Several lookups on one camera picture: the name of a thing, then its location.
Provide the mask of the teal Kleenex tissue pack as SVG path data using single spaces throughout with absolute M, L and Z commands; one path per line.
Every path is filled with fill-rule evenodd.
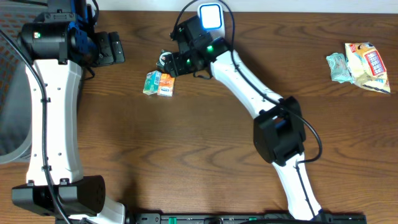
M 159 83 L 162 73 L 160 71 L 149 72 L 146 75 L 143 93 L 146 95 L 153 95 L 158 92 Z

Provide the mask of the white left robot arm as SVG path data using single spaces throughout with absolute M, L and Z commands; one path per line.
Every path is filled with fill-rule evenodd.
M 49 1 L 19 32 L 15 51 L 26 65 L 32 144 L 26 182 L 15 206 L 57 223 L 128 223 L 125 205 L 106 195 L 100 175 L 85 176 L 77 143 L 77 101 L 84 71 L 123 63 L 117 32 L 96 32 L 93 1 Z

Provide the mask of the yellow wet wipes pack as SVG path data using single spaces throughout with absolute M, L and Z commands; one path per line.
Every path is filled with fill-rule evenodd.
M 356 86 L 379 93 L 391 93 L 386 66 L 372 43 L 345 43 L 345 50 L 347 66 Z

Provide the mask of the orange snack pack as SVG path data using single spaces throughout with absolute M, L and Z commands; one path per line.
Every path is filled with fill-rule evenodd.
M 175 78 L 166 73 L 161 74 L 157 94 L 159 96 L 172 97 L 174 93 L 174 83 Z

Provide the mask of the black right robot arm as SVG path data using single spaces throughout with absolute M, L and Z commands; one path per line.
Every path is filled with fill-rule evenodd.
M 287 197 L 289 213 L 297 220 L 316 220 L 317 202 L 305 168 L 305 128 L 298 101 L 265 86 L 245 66 L 233 43 L 213 37 L 198 16 L 177 22 L 170 35 L 178 52 L 166 55 L 164 70 L 173 77 L 208 70 L 243 104 L 251 115 L 253 144 L 276 170 Z

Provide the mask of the green wipes pack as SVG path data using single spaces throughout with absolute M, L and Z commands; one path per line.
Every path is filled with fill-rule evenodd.
M 331 80 L 338 83 L 354 83 L 349 68 L 346 64 L 346 58 L 341 53 L 333 53 L 326 56 L 326 61 L 330 67 Z

